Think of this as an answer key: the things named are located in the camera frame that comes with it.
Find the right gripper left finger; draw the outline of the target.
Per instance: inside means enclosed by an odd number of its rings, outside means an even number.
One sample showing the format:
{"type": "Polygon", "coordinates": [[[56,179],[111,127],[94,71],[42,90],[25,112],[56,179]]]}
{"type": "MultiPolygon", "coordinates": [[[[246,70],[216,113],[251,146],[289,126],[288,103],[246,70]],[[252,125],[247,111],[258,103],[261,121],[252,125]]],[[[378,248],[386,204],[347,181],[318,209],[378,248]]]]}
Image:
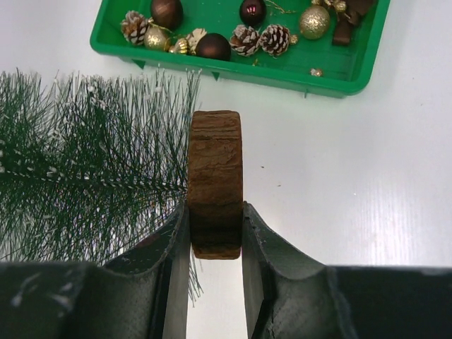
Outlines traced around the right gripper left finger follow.
{"type": "Polygon", "coordinates": [[[2,338],[185,338],[189,212],[104,266],[1,264],[2,338]]]}

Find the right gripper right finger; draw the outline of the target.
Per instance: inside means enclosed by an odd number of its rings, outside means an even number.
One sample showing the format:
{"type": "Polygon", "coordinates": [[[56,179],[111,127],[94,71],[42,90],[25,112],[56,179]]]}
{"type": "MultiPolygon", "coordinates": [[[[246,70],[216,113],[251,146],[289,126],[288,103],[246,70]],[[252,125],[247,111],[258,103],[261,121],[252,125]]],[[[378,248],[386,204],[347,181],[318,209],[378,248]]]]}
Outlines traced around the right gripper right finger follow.
{"type": "Polygon", "coordinates": [[[244,207],[249,338],[450,338],[451,269],[327,266],[244,207]]]}

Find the small green christmas tree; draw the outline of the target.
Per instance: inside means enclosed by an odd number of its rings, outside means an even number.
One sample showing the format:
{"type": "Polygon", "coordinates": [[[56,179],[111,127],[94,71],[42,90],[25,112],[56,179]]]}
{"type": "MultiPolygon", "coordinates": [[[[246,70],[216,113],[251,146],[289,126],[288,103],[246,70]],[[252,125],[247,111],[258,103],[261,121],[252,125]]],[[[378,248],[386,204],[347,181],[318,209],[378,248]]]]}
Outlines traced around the small green christmas tree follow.
{"type": "Polygon", "coordinates": [[[188,194],[201,75],[1,73],[1,262],[84,262],[150,282],[126,252],[188,194]]]}

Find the brown ribbon bow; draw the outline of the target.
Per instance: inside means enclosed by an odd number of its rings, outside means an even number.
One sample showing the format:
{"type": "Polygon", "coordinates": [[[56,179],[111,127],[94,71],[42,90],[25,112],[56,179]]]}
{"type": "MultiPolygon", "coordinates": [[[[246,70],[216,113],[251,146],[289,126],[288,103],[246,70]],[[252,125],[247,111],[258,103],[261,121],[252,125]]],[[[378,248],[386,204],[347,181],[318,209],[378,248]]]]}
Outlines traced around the brown ribbon bow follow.
{"type": "Polygon", "coordinates": [[[363,17],[376,3],[375,0],[320,1],[321,6],[336,13],[337,21],[332,45],[348,46],[351,43],[354,29],[359,26],[363,17]]]}

